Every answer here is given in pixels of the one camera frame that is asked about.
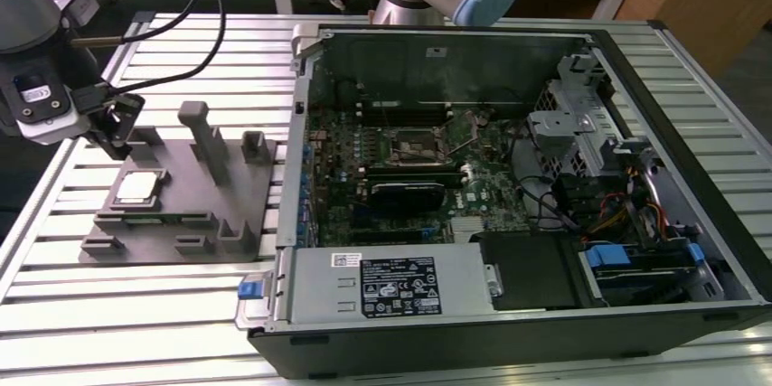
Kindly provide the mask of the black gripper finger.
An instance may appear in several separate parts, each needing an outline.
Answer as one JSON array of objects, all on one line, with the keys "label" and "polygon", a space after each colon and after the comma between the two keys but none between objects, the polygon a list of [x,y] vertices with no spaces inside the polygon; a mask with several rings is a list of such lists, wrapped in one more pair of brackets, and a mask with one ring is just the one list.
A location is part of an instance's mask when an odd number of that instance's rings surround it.
[{"label": "black gripper finger", "polygon": [[92,125],[86,140],[102,149],[112,160],[125,160],[130,153],[125,142],[130,130],[129,119],[113,108],[101,109],[88,118]]},{"label": "black gripper finger", "polygon": [[114,141],[126,141],[144,105],[145,99],[137,94],[120,94],[114,98],[113,115],[118,122],[113,133]]}]

